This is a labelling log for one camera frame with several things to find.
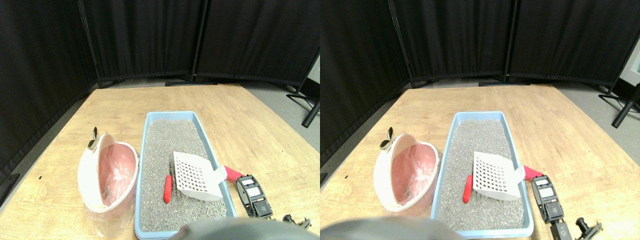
table surface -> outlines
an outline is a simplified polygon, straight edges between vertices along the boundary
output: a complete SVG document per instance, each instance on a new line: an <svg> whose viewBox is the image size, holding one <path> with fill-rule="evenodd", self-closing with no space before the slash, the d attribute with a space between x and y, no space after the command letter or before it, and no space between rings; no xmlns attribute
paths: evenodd
<svg viewBox="0 0 640 240"><path fill-rule="evenodd" d="M640 236L640 168L587 114L547 85L406 91L320 193L322 227L383 214L372 176L389 127L444 151L451 121L460 111L506 115L520 162L551 178L574 238L581 233L575 225L580 217L589 226L602 223L597 239ZM527 190L535 228L531 237L521 239L551 239L528 182Z"/></svg>
<svg viewBox="0 0 640 240"><path fill-rule="evenodd" d="M95 90L0 214L0 239L97 239L78 192L80 157L93 127L139 153L145 117L151 111L194 111L220 164L255 176L274 218L310 218L309 230L319 234L318 152L243 87L221 84ZM228 185L237 215L247 217L237 191ZM136 239L133 223L117 239Z"/></svg>

black curtain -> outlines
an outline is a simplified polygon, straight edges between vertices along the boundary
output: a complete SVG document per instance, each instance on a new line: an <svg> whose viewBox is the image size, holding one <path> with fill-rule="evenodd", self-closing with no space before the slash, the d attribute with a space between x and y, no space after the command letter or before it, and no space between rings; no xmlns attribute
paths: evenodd
<svg viewBox="0 0 640 240"><path fill-rule="evenodd" d="M83 3L102 80L191 73L203 1Z"/></svg>
<svg viewBox="0 0 640 240"><path fill-rule="evenodd" d="M0 1L0 182L95 77L77 1Z"/></svg>
<svg viewBox="0 0 640 240"><path fill-rule="evenodd" d="M320 0L212 0L198 76L299 86L320 48Z"/></svg>
<svg viewBox="0 0 640 240"><path fill-rule="evenodd" d="M640 33L640 1L522 0L510 74L612 86Z"/></svg>
<svg viewBox="0 0 640 240"><path fill-rule="evenodd" d="M323 1L320 165L406 84L386 0Z"/></svg>
<svg viewBox="0 0 640 240"><path fill-rule="evenodd" d="M504 73L512 1L397 1L413 80Z"/></svg>

litter box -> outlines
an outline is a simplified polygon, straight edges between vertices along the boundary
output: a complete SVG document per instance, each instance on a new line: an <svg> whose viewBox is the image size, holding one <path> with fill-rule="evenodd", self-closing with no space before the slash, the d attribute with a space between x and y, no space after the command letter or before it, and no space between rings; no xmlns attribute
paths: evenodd
<svg viewBox="0 0 640 240"><path fill-rule="evenodd" d="M211 144L209 143L209 139L207 138L207 134L204 133L204 129L202 129L202 125L200 124L200 120L196 113L192 111L165 111L165 112L150 112L147 114L147 120L145 122L145 131L142 134L142 148L140 150L140 172L138 177L138 188L136 190L136 219L134 222L134 229L136 231L136 236L142 240L156 240L156 239L168 239L169 237L176 234L178 231L164 231L164 232L144 232L140 227L140 189L142 188L142 179L145 178L144 169L145 169L145 142L147 141L147 130L151 126L151 123L155 120L166 119L166 120L178 120L178 119L187 119L191 120L193 124L196 125L196 130L198 131L198 135L200 139L204 143L204 148L207 152L207 158L211 161L211 165L213 169L217 169L220 167L218 164L218 158L216 154L213 152L211 148ZM229 193L229 188L227 187L227 182L220 182L220 190L222 192L222 199L225 201L225 206L227 208L227 217L237 217L236 208L234 207L233 201L231 201L231 195ZM158 193L158 197L162 198L162 193Z"/></svg>
<svg viewBox="0 0 640 240"><path fill-rule="evenodd" d="M456 132L456 127L458 124L464 120L489 120L495 119L502 122L502 126L504 127L504 134L506 135L507 141L509 142L509 146L511 149L511 156L513 156L513 167L518 168L520 166L520 160L518 158L518 153L516 152L516 147L513 144L513 138L511 137L511 130L509 130L509 125L507 124L507 120L504 117L504 113L501 111L472 111L472 112L459 112L453 117L453 122L451 123L451 129L449 130L449 137L447 138L447 145L444 148L444 154L442 160L440 161L440 173L438 174L438 181L436 182L436 191L435 197L433 199L433 205L431 206L431 219L438 219L438 207L440 206L440 191L442 187L442 179L444 178L444 170L447 167L447 154L449 153L449 146L451 146L451 140L453 139L453 134ZM491 229L491 230L465 230L465 231L456 231L462 237L467 239L476 239L476 238L498 238L498 237L527 237L531 236L533 233L533 216L531 215L531 204L529 203L529 196L527 194L527 188L525 186L524 180L518 184L518 188L520 189L520 200L522 201L522 208L524 210L523 217L524 222L522 224L522 228L511 228L511 229Z"/></svg>

red pen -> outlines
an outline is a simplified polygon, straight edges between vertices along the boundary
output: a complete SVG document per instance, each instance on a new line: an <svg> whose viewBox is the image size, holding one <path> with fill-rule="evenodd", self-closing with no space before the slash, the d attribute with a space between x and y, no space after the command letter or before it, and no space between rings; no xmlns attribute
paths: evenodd
<svg viewBox="0 0 640 240"><path fill-rule="evenodd" d="M474 185L474 176L469 175L467 177L467 185L465 186L465 193L462 195L462 202L465 204L469 203L469 199L471 199L471 189L473 189Z"/></svg>
<svg viewBox="0 0 640 240"><path fill-rule="evenodd" d="M173 184L173 178L171 175L166 176L166 180L164 181L164 202L168 204L171 201L171 188Z"/></svg>

white litter scoop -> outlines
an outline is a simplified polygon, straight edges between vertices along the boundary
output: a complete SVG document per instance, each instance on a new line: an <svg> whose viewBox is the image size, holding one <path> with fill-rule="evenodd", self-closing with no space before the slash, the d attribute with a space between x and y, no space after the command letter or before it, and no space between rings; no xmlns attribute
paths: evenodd
<svg viewBox="0 0 640 240"><path fill-rule="evenodd" d="M497 200L520 199L518 183L524 179L524 167L513 169L513 162L500 155L474 152L474 190Z"/></svg>
<svg viewBox="0 0 640 240"><path fill-rule="evenodd" d="M173 152L173 165L176 185L182 194L203 201L222 198L219 184L227 178L224 166L214 171L209 160L182 152Z"/></svg>

